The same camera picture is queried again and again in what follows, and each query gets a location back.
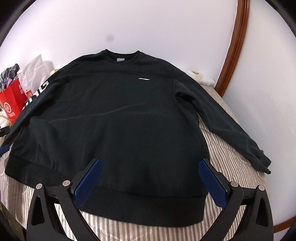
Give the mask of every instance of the sweatshirt's right sleeve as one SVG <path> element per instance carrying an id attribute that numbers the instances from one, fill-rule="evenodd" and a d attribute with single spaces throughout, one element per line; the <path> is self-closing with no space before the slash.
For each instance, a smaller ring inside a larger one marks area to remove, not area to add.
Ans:
<path id="1" fill-rule="evenodd" d="M 176 80 L 174 94 L 181 108 L 197 111 L 207 128 L 248 159 L 255 170 L 271 173 L 267 168 L 271 161 L 259 149 L 256 142 L 191 77 L 186 76 L 182 82 Z"/>

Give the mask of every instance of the striped fabric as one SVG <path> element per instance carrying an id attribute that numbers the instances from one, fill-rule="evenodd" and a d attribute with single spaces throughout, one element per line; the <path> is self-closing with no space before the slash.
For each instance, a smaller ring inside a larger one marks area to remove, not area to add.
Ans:
<path id="1" fill-rule="evenodd" d="M 202 86 L 237 122 L 237 119 L 230 111 L 222 98 L 210 86 Z M 255 171 L 248 160 L 246 160 L 235 149 L 215 134 L 211 133 L 200 119 L 200 129 L 206 139 L 210 161 L 217 171 L 222 172 L 231 181 L 237 181 L 242 187 L 255 188 L 262 184 L 266 186 L 264 173 Z M 9 152 L 0 159 L 0 190 L 1 201 L 18 222 L 24 227 L 27 225 L 28 211 L 34 189 L 19 183 L 4 173 Z M 76 240 L 72 233 L 60 205 L 56 204 L 60 221 L 67 236 Z M 181 228 L 151 227 L 132 223 L 118 222 L 108 218 L 98 217 L 89 213 L 81 212 L 86 222 L 94 233 L 102 241 L 199 241 L 213 224 L 221 211 L 215 206 L 210 195 L 205 202 L 204 219 L 202 222 Z M 225 240 L 230 239 L 242 217 L 244 207 L 241 207 L 236 220 L 234 221 Z"/>

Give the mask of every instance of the silver bolt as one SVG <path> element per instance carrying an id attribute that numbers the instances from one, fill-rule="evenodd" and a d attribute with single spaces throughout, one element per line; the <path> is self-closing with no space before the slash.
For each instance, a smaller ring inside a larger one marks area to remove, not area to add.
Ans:
<path id="1" fill-rule="evenodd" d="M 36 185 L 36 189 L 40 189 L 40 188 L 42 188 L 42 184 L 41 184 L 41 183 L 38 183 L 38 184 Z"/>
<path id="2" fill-rule="evenodd" d="M 261 190 L 261 191 L 264 191 L 265 190 L 265 187 L 264 186 L 262 186 L 262 185 L 259 185 L 259 190 Z"/>
<path id="3" fill-rule="evenodd" d="M 230 185 L 233 186 L 234 188 L 237 188 L 239 186 L 239 184 L 236 181 L 232 181 Z"/>
<path id="4" fill-rule="evenodd" d="M 65 180 L 65 181 L 63 181 L 63 186 L 64 187 L 67 187 L 67 186 L 69 186 L 70 185 L 70 181 L 69 180 Z"/>

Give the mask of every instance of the red shopping bag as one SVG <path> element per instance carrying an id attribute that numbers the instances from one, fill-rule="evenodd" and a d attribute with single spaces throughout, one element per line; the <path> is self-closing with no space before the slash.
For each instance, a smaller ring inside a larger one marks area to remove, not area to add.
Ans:
<path id="1" fill-rule="evenodd" d="M 26 101 L 27 97 L 18 79 L 0 93 L 1 105 L 12 124 L 25 106 Z"/>

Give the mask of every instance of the wooden trim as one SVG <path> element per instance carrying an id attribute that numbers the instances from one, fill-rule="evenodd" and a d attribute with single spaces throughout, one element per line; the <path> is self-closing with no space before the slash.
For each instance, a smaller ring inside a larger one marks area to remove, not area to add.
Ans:
<path id="1" fill-rule="evenodd" d="M 280 232 L 280 231 L 283 231 L 285 229 L 288 229 L 289 227 L 292 226 L 292 224 L 296 222 L 296 216 L 288 219 L 287 221 L 284 221 L 280 224 L 277 224 L 274 226 L 274 233 L 277 233 L 277 232 Z"/>
<path id="2" fill-rule="evenodd" d="M 237 1 L 237 15 L 235 17 L 230 46 L 222 67 L 221 73 L 215 85 L 215 90 L 223 97 L 237 65 L 246 35 L 249 18 L 249 0 Z"/>

